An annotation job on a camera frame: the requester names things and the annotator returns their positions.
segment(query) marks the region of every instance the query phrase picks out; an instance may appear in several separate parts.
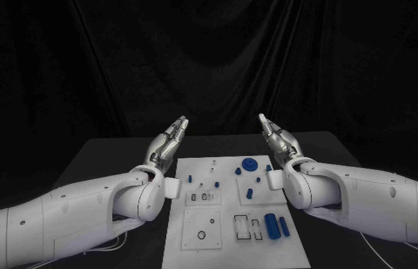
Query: robotic hand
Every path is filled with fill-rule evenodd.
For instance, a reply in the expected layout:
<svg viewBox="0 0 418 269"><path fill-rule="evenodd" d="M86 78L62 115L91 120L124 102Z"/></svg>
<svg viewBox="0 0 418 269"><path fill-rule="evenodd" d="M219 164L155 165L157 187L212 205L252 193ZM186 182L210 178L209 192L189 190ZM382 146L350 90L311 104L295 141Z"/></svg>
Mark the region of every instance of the robotic hand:
<svg viewBox="0 0 418 269"><path fill-rule="evenodd" d="M187 124L181 116L128 173L62 186L0 210L0 269L79 254L154 220L164 198L179 198L181 181L163 174ZM125 219L114 221L114 214Z"/></svg>
<svg viewBox="0 0 418 269"><path fill-rule="evenodd" d="M380 170L317 163L262 114L262 136L282 170L266 173L297 209L376 238L418 243L418 182ZM339 209L324 206L336 205Z"/></svg>

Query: rectangular slot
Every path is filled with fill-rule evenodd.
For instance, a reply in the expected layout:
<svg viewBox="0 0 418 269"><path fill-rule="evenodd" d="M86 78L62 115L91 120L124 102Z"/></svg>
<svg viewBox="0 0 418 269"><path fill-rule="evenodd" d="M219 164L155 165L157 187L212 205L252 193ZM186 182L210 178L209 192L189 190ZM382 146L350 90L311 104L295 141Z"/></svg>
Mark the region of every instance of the rectangular slot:
<svg viewBox="0 0 418 269"><path fill-rule="evenodd" d="M255 240L262 240L262 235L259 231L259 222L256 219L252 220L252 232L253 232Z"/></svg>
<svg viewBox="0 0 418 269"><path fill-rule="evenodd" d="M235 220L236 239L238 240L251 240L246 215L233 216L233 220Z"/></svg>
<svg viewBox="0 0 418 269"><path fill-rule="evenodd" d="M186 206L207 206L220 204L219 190L189 190L186 193Z"/></svg>

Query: pegboard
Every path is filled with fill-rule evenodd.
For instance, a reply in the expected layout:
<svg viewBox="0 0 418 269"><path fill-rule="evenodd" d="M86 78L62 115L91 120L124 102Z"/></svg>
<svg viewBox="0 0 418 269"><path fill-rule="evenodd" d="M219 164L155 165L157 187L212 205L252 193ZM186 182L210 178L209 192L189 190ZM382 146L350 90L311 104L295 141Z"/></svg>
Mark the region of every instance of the pegboard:
<svg viewBox="0 0 418 269"><path fill-rule="evenodd" d="M246 171L241 164L248 157L180 158L177 160L176 177L183 181L183 186L179 199L171 200L161 269L310 268L287 208L285 196L281 190L269 191L268 189L265 168L266 165L272 166L269 158L266 155L251 156L249 158L253 158L258 162L258 169ZM235 174L238 167L241 168L241 175ZM246 199L245 190L248 185L253 185L256 177L261 178L261 182L253 187L253 198ZM196 206L190 205L193 201L189 198L193 194L196 194L196 197L202 197L204 192L213 191L219 192L219 204L209 206L209 203L204 204L202 200ZM194 211L193 225L187 223L190 220L186 216L191 210ZM219 230L216 227L207 226L209 218L215 220L210 217L215 214L213 211L219 214L219 222L215 221L219 224ZM281 238L269 239L264 220L268 213L275 214L277 220L281 216L285 218L288 237L284 236L281 229ZM238 239L236 233L238 219L242 222L239 223L241 228L248 230L249 233L241 233L242 239ZM220 242L213 243L212 240L207 240L206 244L209 245L203 245L197 234L200 231L212 229L215 230L213 236L217 232L220 234ZM184 244L191 246L193 249L190 250L189 247L184 250Z"/></svg>

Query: cable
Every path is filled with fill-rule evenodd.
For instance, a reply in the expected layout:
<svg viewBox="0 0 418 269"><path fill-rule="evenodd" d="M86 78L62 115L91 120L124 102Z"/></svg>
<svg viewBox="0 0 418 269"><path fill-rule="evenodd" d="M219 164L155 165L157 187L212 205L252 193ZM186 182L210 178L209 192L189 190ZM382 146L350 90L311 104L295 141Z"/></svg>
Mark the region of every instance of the cable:
<svg viewBox="0 0 418 269"><path fill-rule="evenodd" d="M115 246L117 246L117 244L119 242L119 236L117 237L118 240L117 240L117 242L115 242L115 244L112 246L96 248L96 249L91 249L91 250L88 250L88 251L85 251L82 253L85 254L86 252L92 252L92 251L101 251L101 252L114 251L124 245L124 243L127 241L127 238L128 238L128 232L124 232L124 242L121 243L121 245L118 247L115 247ZM27 269L36 269L36 268L42 267L43 265L52 263L56 260L59 260L59 259L50 260L47 262L40 262L40 263L34 264L33 266L27 267Z"/></svg>
<svg viewBox="0 0 418 269"><path fill-rule="evenodd" d="M380 255L377 254L377 252L376 252L376 250L373 249L372 245L369 244L369 242L367 242L367 240L366 240L366 238L364 238L364 235L363 235L363 233L362 233L362 232L360 232L360 234L362 234L362 236L363 236L363 239L364 239L364 241L366 241L367 245L370 246L370 248L372 248L373 252L376 253L377 257L379 257L379 258L380 258L380 260L385 262L385 264L388 265L388 267L389 267L390 269L393 269L393 268L392 268L392 266L388 264L388 262L386 262L386 261L383 260L383 258L380 257Z"/></svg>
<svg viewBox="0 0 418 269"><path fill-rule="evenodd" d="M408 243L403 243L403 244L406 244L409 247L412 247L415 250L418 250L418 248L415 246L412 246L411 244L408 244Z"/></svg>

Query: black backdrop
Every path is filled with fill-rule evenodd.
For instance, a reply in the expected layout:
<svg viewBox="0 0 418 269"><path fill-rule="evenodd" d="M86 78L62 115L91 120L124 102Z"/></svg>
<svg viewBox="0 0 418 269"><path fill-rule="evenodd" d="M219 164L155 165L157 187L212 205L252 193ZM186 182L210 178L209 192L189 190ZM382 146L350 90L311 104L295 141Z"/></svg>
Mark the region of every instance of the black backdrop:
<svg viewBox="0 0 418 269"><path fill-rule="evenodd" d="M1 206L43 194L83 142L330 131L416 178L418 0L0 0Z"/></svg>

